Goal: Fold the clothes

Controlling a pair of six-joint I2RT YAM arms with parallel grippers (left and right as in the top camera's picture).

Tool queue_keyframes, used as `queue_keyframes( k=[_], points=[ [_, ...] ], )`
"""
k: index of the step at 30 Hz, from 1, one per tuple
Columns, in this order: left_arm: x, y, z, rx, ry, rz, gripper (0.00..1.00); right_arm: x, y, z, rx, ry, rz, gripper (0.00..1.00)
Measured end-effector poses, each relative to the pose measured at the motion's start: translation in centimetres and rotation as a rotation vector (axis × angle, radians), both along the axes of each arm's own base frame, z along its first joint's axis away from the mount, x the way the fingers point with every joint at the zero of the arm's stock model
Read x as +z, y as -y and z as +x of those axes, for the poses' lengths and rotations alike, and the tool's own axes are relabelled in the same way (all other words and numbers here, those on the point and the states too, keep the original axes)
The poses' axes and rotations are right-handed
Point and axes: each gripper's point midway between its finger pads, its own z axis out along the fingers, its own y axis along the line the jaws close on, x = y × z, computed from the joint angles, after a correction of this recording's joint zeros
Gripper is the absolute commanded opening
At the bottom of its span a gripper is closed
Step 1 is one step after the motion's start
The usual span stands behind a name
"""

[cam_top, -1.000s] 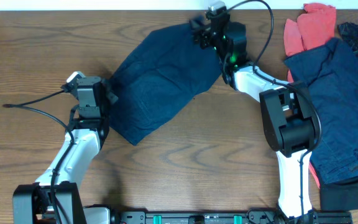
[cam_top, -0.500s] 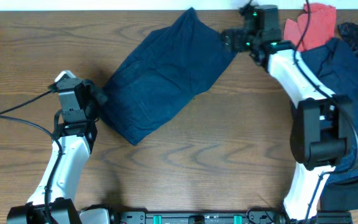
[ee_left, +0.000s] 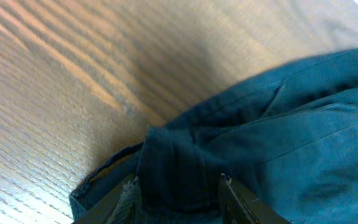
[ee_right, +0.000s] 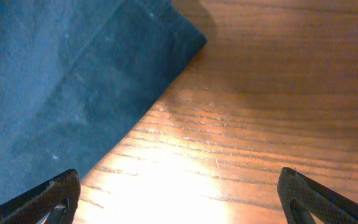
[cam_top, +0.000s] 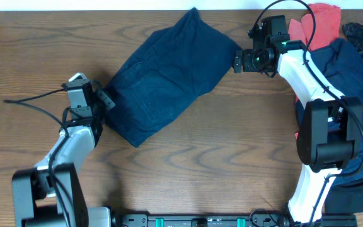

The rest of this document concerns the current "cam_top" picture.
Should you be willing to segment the navy blue shorts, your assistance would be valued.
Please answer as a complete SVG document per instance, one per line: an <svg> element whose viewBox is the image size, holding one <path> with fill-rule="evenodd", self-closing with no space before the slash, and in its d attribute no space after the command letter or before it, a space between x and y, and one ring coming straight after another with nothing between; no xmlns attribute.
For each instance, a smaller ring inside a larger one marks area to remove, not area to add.
<svg viewBox="0 0 363 227"><path fill-rule="evenodd" d="M239 49L191 9L172 27L153 32L108 82L115 106L107 125L139 147L211 92Z"/></svg>

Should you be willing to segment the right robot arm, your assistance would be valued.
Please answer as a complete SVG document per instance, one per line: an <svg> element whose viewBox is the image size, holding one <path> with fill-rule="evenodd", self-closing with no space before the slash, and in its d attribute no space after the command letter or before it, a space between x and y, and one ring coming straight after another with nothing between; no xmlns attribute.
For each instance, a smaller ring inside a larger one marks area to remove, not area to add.
<svg viewBox="0 0 363 227"><path fill-rule="evenodd" d="M237 50L236 73L279 74L294 90L304 109L296 139L301 174L287 214L277 226L321 226L322 208L337 178L363 146L362 103L345 96L322 75L301 41L280 41L257 49Z"/></svg>

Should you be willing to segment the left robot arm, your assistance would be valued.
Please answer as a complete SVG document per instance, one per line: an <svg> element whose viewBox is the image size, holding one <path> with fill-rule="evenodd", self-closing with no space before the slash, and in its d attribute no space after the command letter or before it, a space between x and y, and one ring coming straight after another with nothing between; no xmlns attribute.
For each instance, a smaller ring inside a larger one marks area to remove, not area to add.
<svg viewBox="0 0 363 227"><path fill-rule="evenodd" d="M88 207L78 178L87 155L100 139L105 114L115 104L95 80L64 83L70 105L64 109L59 138L34 167L11 181L16 226L111 226L108 207Z"/></svg>

